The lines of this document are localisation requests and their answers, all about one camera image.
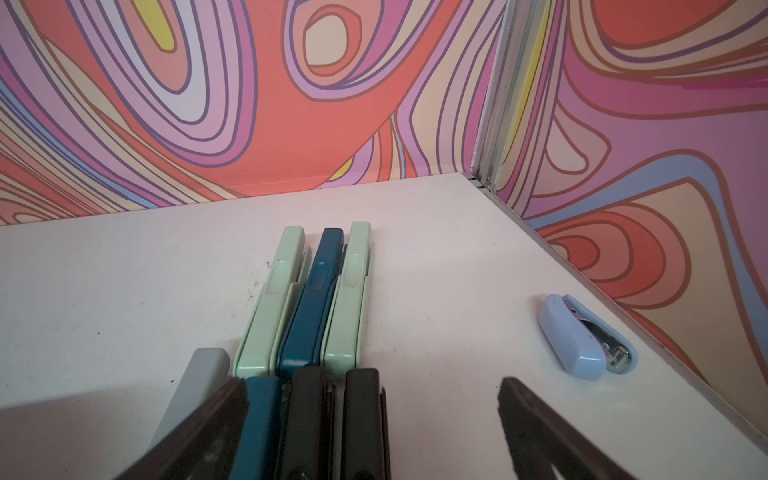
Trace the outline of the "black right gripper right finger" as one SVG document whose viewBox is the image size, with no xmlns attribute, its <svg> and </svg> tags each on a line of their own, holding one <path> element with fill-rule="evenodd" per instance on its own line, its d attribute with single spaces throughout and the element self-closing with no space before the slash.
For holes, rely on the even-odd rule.
<svg viewBox="0 0 768 480">
<path fill-rule="evenodd" d="M 516 377 L 502 380 L 498 413 L 519 479 L 633 477 Z"/>
</svg>

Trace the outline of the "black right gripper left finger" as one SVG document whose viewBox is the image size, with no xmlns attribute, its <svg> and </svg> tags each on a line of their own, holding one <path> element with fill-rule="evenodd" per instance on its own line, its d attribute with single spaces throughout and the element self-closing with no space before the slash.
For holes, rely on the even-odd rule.
<svg viewBox="0 0 768 480">
<path fill-rule="evenodd" d="M 227 479 L 249 402 L 245 381 L 228 379 L 120 479 Z"/>
</svg>

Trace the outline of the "black pruning pliers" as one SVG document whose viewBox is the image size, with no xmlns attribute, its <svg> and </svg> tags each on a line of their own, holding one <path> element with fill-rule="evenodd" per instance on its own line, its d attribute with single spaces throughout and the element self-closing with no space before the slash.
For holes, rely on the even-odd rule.
<svg viewBox="0 0 768 480">
<path fill-rule="evenodd" d="M 340 478 L 391 478 L 386 390 L 375 368 L 346 374 Z"/>
<path fill-rule="evenodd" d="M 331 479 L 335 387 L 322 366 L 297 369 L 290 387 L 277 479 Z"/>
</svg>

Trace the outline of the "grey pruning pliers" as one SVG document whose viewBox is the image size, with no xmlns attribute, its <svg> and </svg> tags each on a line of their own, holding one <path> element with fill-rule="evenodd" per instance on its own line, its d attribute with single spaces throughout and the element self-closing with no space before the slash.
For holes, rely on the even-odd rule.
<svg viewBox="0 0 768 480">
<path fill-rule="evenodd" d="M 176 386 L 149 449 L 160 443 L 227 380 L 228 353 L 218 347 L 198 348 Z"/>
</svg>

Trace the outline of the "teal pruning pliers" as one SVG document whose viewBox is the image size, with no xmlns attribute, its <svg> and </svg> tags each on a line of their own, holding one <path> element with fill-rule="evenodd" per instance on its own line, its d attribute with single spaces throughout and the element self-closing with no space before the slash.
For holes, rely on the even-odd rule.
<svg viewBox="0 0 768 480">
<path fill-rule="evenodd" d="M 279 443 L 281 383 L 278 377 L 245 381 L 248 409 L 229 478 L 273 479 Z"/>
</svg>

